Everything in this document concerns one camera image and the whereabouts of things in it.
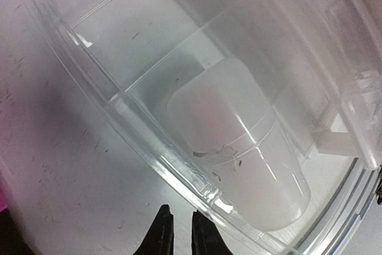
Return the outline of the clear organizer drawer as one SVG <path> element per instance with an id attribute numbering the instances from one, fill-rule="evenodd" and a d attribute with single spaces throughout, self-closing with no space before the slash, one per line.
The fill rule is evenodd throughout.
<path id="1" fill-rule="evenodd" d="M 381 31 L 372 0 L 26 0 L 55 56 L 123 141 L 240 247 L 289 254 L 354 158 L 381 169 Z M 167 109 L 224 59 L 274 108 L 310 188 L 276 231 L 251 226 L 196 162 Z"/>

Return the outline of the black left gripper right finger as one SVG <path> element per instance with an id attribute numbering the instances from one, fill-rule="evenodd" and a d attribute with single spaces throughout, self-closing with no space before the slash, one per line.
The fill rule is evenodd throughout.
<path id="1" fill-rule="evenodd" d="M 230 254 L 215 224 L 199 211 L 192 216 L 191 247 L 193 255 Z"/>

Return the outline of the white cosmetic bottle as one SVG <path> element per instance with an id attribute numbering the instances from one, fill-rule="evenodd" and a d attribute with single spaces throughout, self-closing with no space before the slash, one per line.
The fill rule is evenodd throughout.
<path id="1" fill-rule="evenodd" d="M 167 109 L 192 157 L 251 226 L 276 231 L 307 210 L 310 188 L 292 144 L 240 60 L 194 77 Z"/>

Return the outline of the pink cartoon suitcase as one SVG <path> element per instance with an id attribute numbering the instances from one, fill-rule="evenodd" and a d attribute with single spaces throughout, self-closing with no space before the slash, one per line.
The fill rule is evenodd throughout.
<path id="1" fill-rule="evenodd" d="M 3 212 L 8 207 L 7 199 L 5 196 L 5 186 L 4 186 L 4 178 L 1 176 L 0 181 L 0 212 Z"/>

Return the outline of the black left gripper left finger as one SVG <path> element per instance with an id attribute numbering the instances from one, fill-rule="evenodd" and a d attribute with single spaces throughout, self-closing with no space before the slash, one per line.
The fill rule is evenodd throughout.
<path id="1" fill-rule="evenodd" d="M 158 210 L 140 245 L 140 254 L 174 254 L 174 217 L 169 205 L 164 204 Z"/>

